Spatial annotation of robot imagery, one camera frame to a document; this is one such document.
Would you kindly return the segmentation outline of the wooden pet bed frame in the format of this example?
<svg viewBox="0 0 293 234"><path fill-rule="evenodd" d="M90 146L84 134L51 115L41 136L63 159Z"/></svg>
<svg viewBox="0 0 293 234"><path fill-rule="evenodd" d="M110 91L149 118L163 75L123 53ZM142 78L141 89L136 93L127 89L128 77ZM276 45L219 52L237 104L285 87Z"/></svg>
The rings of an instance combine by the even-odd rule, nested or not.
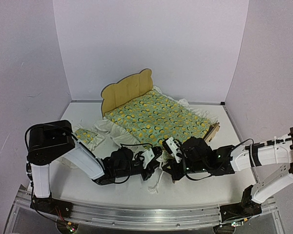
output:
<svg viewBox="0 0 293 234"><path fill-rule="evenodd" d="M103 98L102 104L102 114L103 117L105 113L126 104L130 100L140 97L154 89L153 81L151 78L151 70L145 69L140 73L128 76L117 83L113 83L105 87L101 93ZM198 115L205 116L209 118L207 114L196 112ZM210 119L212 125L209 128L204 140L208 142L208 134L212 133L214 127L217 126L216 121Z"/></svg>

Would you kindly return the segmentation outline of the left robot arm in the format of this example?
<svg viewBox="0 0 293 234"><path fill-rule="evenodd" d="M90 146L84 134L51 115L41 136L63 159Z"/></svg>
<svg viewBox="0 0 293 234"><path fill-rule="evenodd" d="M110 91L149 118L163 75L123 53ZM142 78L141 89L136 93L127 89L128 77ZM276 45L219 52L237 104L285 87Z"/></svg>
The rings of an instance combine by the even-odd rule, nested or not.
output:
<svg viewBox="0 0 293 234"><path fill-rule="evenodd" d="M157 158L162 148L144 143L144 150L134 153L131 145L120 148L104 159L96 157L81 137L72 131L71 123L60 120L36 124L29 127L24 135L27 148L27 175L31 180L37 205L51 213L56 208L51 199L50 164L64 158L82 170L98 185L120 184L118 178L128 181L131 176L140 175L148 180L159 166Z"/></svg>

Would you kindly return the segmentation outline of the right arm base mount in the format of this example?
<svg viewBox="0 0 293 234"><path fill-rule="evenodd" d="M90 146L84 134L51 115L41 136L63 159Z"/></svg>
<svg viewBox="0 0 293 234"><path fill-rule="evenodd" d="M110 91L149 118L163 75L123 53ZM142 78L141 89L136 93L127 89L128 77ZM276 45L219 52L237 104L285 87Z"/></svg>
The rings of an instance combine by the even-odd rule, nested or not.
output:
<svg viewBox="0 0 293 234"><path fill-rule="evenodd" d="M253 185L250 185L243 191L240 202L220 206L221 224L239 222L262 213L261 204L251 199L252 188Z"/></svg>

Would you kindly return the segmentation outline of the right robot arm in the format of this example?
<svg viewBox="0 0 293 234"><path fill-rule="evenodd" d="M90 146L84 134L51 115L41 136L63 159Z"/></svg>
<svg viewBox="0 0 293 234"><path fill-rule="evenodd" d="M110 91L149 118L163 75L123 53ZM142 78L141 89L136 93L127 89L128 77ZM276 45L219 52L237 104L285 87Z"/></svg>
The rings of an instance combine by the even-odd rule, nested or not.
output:
<svg viewBox="0 0 293 234"><path fill-rule="evenodd" d="M178 181L190 174L208 173L209 176L231 175L245 169L277 164L279 168L264 181L244 191L245 198L236 205L236 212L247 216L255 204L293 184L293 127L282 137L261 143L223 146L212 149L202 138L190 137L184 143L174 138L163 141L163 148L173 157L163 170Z"/></svg>

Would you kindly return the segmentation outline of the lemon print bed cushion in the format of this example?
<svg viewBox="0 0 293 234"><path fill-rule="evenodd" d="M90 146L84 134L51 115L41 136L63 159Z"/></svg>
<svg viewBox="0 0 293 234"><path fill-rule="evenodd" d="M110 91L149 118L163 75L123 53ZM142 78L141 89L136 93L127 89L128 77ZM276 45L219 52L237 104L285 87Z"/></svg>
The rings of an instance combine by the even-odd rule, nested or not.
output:
<svg viewBox="0 0 293 234"><path fill-rule="evenodd" d="M184 143L190 137L204 140L212 121L198 115L189 108L186 101L174 101L154 88L140 97L105 113L102 120L95 123L95 128L106 132L120 148L122 144L131 145L134 153L145 149L142 144L150 143L162 148L162 155L157 158L157 169L173 159L162 146L170 137Z"/></svg>

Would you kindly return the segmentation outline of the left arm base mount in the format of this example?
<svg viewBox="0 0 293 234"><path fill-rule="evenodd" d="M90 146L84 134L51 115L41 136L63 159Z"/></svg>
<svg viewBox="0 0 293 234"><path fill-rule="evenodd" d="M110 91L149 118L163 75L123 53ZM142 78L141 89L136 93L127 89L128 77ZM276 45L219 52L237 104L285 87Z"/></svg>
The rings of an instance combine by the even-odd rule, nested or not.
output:
<svg viewBox="0 0 293 234"><path fill-rule="evenodd" d="M44 213L62 218L70 218L73 203L55 199L52 195L47 198L38 198L32 195L30 208L38 211L40 214Z"/></svg>

